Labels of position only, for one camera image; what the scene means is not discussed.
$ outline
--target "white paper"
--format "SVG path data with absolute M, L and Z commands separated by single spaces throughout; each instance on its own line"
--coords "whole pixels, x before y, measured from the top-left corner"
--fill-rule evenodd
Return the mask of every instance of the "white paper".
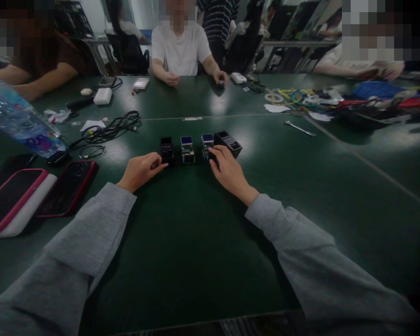
M 267 109 L 270 113 L 282 113 L 284 111 L 289 111 L 290 108 L 287 106 L 278 106 L 278 105 L 271 105 L 271 104 L 264 104 L 265 109 Z
M 321 114 L 321 113 L 316 113 L 316 112 L 308 112 L 308 114 L 311 118 L 318 121 L 331 121 L 333 119 L 333 117 L 326 114 Z
M 102 120 L 99 120 L 99 121 L 88 120 L 88 121 L 85 122 L 83 128 L 81 128 L 80 131 L 82 132 L 86 128 L 89 128 L 89 127 L 92 127 L 92 126 L 100 126 L 101 128 L 105 128 L 106 127 L 106 125 L 104 124 L 104 122 Z M 97 129 L 97 127 L 91 128 L 90 130 L 91 131 L 95 131 L 96 129 Z

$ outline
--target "pink case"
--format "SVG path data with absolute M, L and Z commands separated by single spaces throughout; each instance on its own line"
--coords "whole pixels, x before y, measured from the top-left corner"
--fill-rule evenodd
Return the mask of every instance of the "pink case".
M 3 183 L 2 186 L 0 187 L 0 190 L 6 184 L 8 184 L 14 178 L 14 176 L 16 174 L 18 174 L 19 172 L 24 171 L 24 170 L 39 170 L 41 172 L 41 174 L 34 181 L 34 183 L 31 185 L 31 187 L 25 192 L 25 194 L 22 196 L 22 198 L 15 204 L 15 206 L 11 209 L 11 211 L 0 222 L 0 232 L 2 232 L 8 226 L 8 224 L 13 220 L 15 215 L 17 215 L 17 213 L 20 211 L 20 209 L 25 205 L 27 200 L 34 194 L 37 187 L 39 187 L 41 185 L 41 183 L 48 176 L 48 171 L 46 171 L 45 169 L 38 169 L 38 168 L 36 168 L 36 169 L 22 169 L 22 170 L 19 170 L 16 173 L 14 173 L 5 183 Z

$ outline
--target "small white object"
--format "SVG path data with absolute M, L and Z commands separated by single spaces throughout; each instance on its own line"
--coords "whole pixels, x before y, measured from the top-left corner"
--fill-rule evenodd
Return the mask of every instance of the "small white object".
M 82 89 L 81 90 L 81 95 L 83 95 L 83 96 L 90 96 L 91 94 L 92 94 L 91 89 Z
M 243 75 L 241 75 L 241 74 L 240 74 L 240 73 L 238 73 L 238 72 L 233 72 L 233 73 L 230 75 L 230 77 L 233 79 L 233 81 L 234 81 L 236 84 L 242 84 L 242 83 L 247 82 L 247 78 L 246 78 L 246 77 L 244 77 Z
M 103 88 L 98 89 L 98 92 L 93 100 L 96 105 L 106 105 L 109 104 L 112 98 L 112 89 Z
M 36 212 L 43 199 L 50 191 L 51 187 L 55 184 L 57 177 L 48 174 L 45 180 L 37 187 L 36 191 L 31 195 L 27 202 L 22 206 L 13 220 L 0 232 L 0 238 L 15 237 L 19 235 L 29 220 Z
M 265 109 L 267 109 L 270 113 L 282 113 L 284 111 L 290 110 L 289 107 L 286 106 L 277 106 L 271 104 L 264 104 Z
M 92 126 L 99 126 L 101 128 L 105 128 L 106 125 L 104 124 L 104 122 L 102 120 L 98 120 L 98 121 L 94 121 L 94 120 L 88 120 L 85 122 L 83 128 L 80 129 L 80 132 L 82 132 L 83 130 L 85 130 L 86 128 L 92 127 Z M 91 131 L 95 131 L 98 127 L 95 128 L 91 128 Z
M 132 85 L 132 88 L 134 90 L 144 90 L 147 88 L 148 84 L 149 84 L 149 78 L 140 77 L 135 80 L 134 84 Z
M 333 119 L 333 117 L 322 113 L 308 112 L 308 114 L 311 118 L 318 121 L 331 121 Z

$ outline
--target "computer monitor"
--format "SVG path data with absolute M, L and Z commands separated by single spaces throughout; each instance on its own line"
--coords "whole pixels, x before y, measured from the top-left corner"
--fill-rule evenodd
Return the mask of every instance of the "computer monitor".
M 283 33 L 291 21 L 297 6 L 280 6 L 275 12 L 269 25 L 269 34 L 271 40 L 281 40 Z

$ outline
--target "white charger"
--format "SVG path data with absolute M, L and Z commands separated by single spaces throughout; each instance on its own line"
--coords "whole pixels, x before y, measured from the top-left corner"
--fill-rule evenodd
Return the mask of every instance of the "white charger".
M 106 105 L 109 104 L 112 98 L 112 89 L 111 88 L 103 88 L 98 89 L 93 102 L 95 105 Z
M 246 83 L 247 82 L 247 78 L 244 77 L 243 75 L 241 75 L 238 72 L 233 72 L 230 77 L 233 79 L 233 81 L 236 84 L 242 84 L 242 83 Z

